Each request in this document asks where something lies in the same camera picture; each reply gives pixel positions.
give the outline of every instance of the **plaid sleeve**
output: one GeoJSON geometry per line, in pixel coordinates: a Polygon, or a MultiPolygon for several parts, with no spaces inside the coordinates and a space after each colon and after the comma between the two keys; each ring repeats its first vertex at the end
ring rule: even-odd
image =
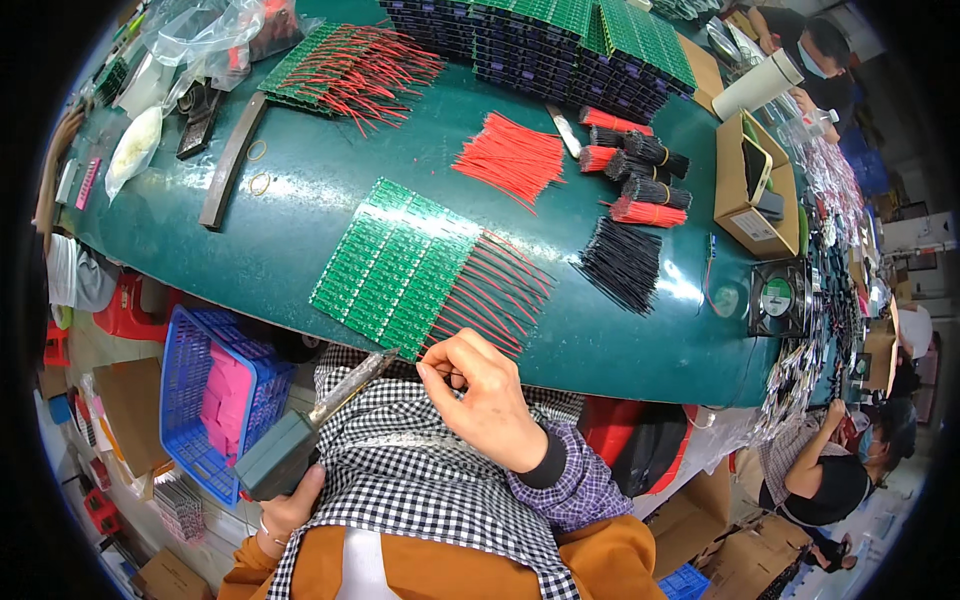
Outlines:
{"type": "Polygon", "coordinates": [[[550,421],[543,427],[564,444],[564,472],[556,484],[543,490],[525,485],[515,473],[508,472],[507,482],[516,499],[544,516],[561,534],[633,513],[630,498],[620,492],[610,468],[587,445],[573,423],[550,421]]]}

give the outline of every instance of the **wooden tool block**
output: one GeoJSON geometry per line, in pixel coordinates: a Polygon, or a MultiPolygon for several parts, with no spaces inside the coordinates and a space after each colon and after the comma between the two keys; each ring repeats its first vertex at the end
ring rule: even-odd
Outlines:
{"type": "Polygon", "coordinates": [[[254,93],[240,115],[236,127],[233,128],[224,153],[220,155],[220,160],[217,162],[217,169],[213,172],[213,182],[206,190],[204,208],[200,211],[200,224],[204,227],[220,228],[224,210],[227,208],[227,200],[233,192],[233,184],[240,170],[240,162],[266,108],[267,97],[261,91],[254,93]]]}

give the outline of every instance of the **smartphone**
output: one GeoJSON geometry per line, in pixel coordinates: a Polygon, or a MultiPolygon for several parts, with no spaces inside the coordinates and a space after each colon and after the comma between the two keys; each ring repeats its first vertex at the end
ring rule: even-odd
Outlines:
{"type": "Polygon", "coordinates": [[[760,202],[767,180],[770,179],[774,160],[767,151],[760,148],[759,144],[744,134],[743,162],[747,165],[747,202],[756,206],[760,202]]]}

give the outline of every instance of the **water bottle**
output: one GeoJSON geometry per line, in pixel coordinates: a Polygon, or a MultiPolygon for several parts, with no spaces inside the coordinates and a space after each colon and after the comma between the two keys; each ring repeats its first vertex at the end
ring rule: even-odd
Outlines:
{"type": "Polygon", "coordinates": [[[784,145],[800,146],[812,141],[815,137],[820,137],[839,120],[840,115],[833,108],[830,110],[815,108],[807,114],[794,117],[781,125],[777,129],[777,137],[780,138],[780,143],[784,145]]]}

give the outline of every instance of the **bracelet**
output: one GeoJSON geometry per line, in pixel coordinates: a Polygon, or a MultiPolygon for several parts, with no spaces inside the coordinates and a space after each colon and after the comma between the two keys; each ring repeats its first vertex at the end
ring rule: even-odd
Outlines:
{"type": "Polygon", "coordinates": [[[290,541],[290,536],[287,536],[287,539],[286,539],[286,540],[280,540],[280,539],[278,539],[278,538],[273,537],[273,536],[270,534],[270,532],[267,531],[267,526],[263,524],[263,514],[262,514],[262,513],[260,514],[260,531],[262,531],[264,534],[266,534],[267,538],[270,538],[271,540],[273,540],[273,542],[274,542],[276,545],[278,545],[278,546],[286,546],[286,545],[287,545],[287,542],[290,541]]]}

